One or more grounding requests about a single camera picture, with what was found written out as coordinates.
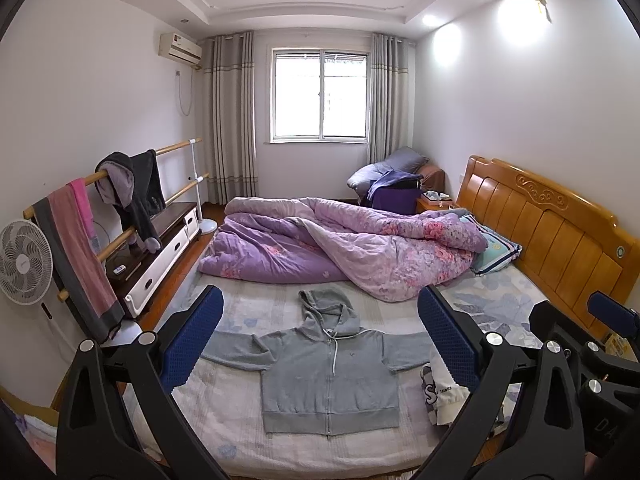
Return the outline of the cream white knit sweater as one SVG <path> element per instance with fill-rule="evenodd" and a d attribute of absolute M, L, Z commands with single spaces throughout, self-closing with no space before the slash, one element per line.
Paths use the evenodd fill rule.
<path fill-rule="evenodd" d="M 442 359 L 433 358 L 430 365 L 435 393 L 435 425 L 450 426 L 461 412 L 470 390 L 454 381 Z"/>

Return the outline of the bedroom window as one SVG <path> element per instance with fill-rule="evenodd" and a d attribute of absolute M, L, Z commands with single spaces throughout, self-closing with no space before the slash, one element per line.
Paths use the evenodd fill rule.
<path fill-rule="evenodd" d="M 367 53 L 273 50 L 270 91 L 273 143 L 362 143 L 367 139 Z"/>

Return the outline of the wooden bed headboard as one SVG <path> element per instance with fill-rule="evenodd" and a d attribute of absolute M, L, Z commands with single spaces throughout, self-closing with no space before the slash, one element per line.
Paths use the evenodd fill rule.
<path fill-rule="evenodd" d="M 604 292 L 624 304 L 639 277 L 639 240 L 606 208 L 499 159 L 472 155 L 457 204 L 523 247 L 515 265 L 598 341 L 611 330 L 588 312 Z"/>

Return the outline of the checkered grey white garment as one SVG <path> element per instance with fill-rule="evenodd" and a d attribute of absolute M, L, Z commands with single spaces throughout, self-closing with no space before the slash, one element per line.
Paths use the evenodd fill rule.
<path fill-rule="evenodd" d="M 442 424 L 440 421 L 440 408 L 442 407 L 442 402 L 440 402 L 440 395 L 433 377 L 433 371 L 430 363 L 422 366 L 420 370 L 420 377 L 428 419 L 432 425 L 440 426 Z"/>

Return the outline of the light blue striped pillow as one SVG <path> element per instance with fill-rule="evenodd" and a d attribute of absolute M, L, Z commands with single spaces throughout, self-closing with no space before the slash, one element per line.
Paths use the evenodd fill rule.
<path fill-rule="evenodd" d="M 523 251 L 521 244 L 512 242 L 488 226 L 484 226 L 472 214 L 465 214 L 460 220 L 475 226 L 487 242 L 484 252 L 474 258 L 471 266 L 474 274 L 485 275 L 500 271 L 521 255 Z"/>

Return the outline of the white dark tv cabinet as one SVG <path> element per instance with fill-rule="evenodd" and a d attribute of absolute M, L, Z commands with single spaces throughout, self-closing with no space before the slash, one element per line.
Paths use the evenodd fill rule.
<path fill-rule="evenodd" d="M 138 240 L 137 246 L 122 244 L 105 261 L 106 275 L 126 315 L 138 318 L 158 286 L 200 234 L 198 204 L 175 202 L 152 219 L 162 247 L 151 254 Z"/>

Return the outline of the white standing fan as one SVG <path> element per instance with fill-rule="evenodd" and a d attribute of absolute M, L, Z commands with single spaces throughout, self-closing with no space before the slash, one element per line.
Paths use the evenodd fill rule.
<path fill-rule="evenodd" d="M 1 291 L 19 306 L 39 306 L 49 321 L 43 302 L 53 278 L 52 250 L 40 227 L 15 220 L 1 230 Z"/>

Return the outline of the grey zip hoodie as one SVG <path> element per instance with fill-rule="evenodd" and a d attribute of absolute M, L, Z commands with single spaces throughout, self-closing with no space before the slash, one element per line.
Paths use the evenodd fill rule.
<path fill-rule="evenodd" d="M 365 328 L 336 288 L 304 289 L 298 300 L 299 326 L 262 336 L 217 330 L 204 358 L 259 373 L 268 434 L 336 437 L 398 427 L 398 375 L 428 362 L 427 332 Z"/>

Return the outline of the far wooden nightstand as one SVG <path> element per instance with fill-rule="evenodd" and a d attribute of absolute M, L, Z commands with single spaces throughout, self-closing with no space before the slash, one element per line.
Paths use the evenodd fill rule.
<path fill-rule="evenodd" d="M 447 210 L 454 206 L 454 200 L 445 190 L 446 174 L 439 166 L 428 162 L 416 173 L 422 177 L 421 195 L 416 201 L 417 214 L 428 210 Z"/>

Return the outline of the purple floral quilt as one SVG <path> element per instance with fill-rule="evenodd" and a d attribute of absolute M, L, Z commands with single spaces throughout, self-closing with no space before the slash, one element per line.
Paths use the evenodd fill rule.
<path fill-rule="evenodd" d="M 262 284 L 349 281 L 378 300 L 403 302 L 454 280 L 487 247 L 456 210 L 403 216 L 319 197 L 238 197 L 198 270 Z"/>

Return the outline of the pink grey towel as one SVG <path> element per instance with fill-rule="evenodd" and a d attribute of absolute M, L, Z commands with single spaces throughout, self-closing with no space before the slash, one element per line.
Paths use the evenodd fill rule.
<path fill-rule="evenodd" d="M 53 191 L 35 203 L 34 213 L 50 244 L 55 275 L 68 292 L 70 310 L 86 335 L 104 344 L 125 312 L 91 247 L 73 188 Z"/>

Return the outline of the grey striped right curtain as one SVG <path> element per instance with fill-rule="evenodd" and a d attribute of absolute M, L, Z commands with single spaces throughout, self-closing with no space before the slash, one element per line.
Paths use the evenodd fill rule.
<path fill-rule="evenodd" d="M 409 44 L 395 36 L 372 35 L 369 76 L 369 162 L 399 150 L 408 136 Z"/>

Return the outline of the grey striped curtain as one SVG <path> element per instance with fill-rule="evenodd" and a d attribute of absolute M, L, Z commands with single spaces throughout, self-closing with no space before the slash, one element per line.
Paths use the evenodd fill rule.
<path fill-rule="evenodd" d="M 258 192 L 254 32 L 210 37 L 203 54 L 208 197 L 223 205 Z"/>
<path fill-rule="evenodd" d="M 408 136 L 409 44 L 395 36 L 372 35 L 369 76 L 369 162 L 399 150 Z"/>

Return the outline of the grey striped left curtain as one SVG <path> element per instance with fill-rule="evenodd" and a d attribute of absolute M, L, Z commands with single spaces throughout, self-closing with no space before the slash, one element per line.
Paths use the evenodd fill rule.
<path fill-rule="evenodd" d="M 223 205 L 258 192 L 254 32 L 210 37 L 203 54 L 208 197 Z"/>

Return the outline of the white air conditioner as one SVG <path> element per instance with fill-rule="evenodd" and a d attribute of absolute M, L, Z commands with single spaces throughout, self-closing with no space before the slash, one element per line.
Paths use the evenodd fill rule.
<path fill-rule="evenodd" d="M 186 39 L 176 32 L 165 32 L 160 35 L 158 55 L 192 67 L 200 67 L 203 49 L 195 42 Z"/>

